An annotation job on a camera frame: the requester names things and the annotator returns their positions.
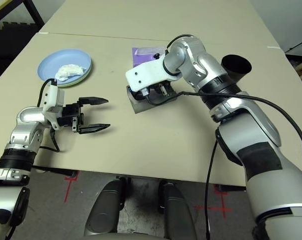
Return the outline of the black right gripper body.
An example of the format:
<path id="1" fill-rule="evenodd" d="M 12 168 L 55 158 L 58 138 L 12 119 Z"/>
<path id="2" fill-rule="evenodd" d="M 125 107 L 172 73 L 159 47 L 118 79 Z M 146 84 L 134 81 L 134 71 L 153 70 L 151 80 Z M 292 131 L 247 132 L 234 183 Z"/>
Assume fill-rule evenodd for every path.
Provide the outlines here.
<path id="1" fill-rule="evenodd" d="M 175 94 L 175 90 L 172 88 L 170 81 L 161 81 L 153 84 L 151 88 L 154 89 L 158 94 L 162 94 L 165 97 Z"/>

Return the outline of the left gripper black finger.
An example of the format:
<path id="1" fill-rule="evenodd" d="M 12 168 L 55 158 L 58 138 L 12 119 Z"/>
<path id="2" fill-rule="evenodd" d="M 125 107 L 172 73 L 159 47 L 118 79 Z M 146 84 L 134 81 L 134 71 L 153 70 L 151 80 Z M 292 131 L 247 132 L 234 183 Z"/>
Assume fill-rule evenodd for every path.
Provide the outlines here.
<path id="1" fill-rule="evenodd" d="M 78 100 L 78 104 L 80 105 L 101 105 L 101 104 L 105 104 L 107 103 L 108 100 L 104 99 L 104 98 L 99 98 L 99 97 L 95 97 L 95 96 L 91 96 L 91 97 L 80 97 Z"/>
<path id="2" fill-rule="evenodd" d="M 100 123 L 100 124 L 91 124 L 89 126 L 84 126 L 84 127 L 79 127 L 78 129 L 78 133 L 79 134 L 90 134 L 90 133 L 95 133 L 98 131 L 102 131 L 105 130 L 106 128 L 110 127 L 110 124 L 106 124 L 106 123 Z"/>

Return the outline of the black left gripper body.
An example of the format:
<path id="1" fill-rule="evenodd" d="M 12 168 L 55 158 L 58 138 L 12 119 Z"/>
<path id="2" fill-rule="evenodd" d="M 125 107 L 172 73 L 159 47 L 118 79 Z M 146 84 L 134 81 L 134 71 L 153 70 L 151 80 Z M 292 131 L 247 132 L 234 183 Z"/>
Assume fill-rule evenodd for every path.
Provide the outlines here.
<path id="1" fill-rule="evenodd" d="M 84 123 L 84 114 L 81 107 L 84 104 L 79 99 L 76 103 L 67 104 L 62 109 L 62 116 L 57 118 L 59 126 L 71 127 L 73 132 L 80 133 L 81 125 Z"/>

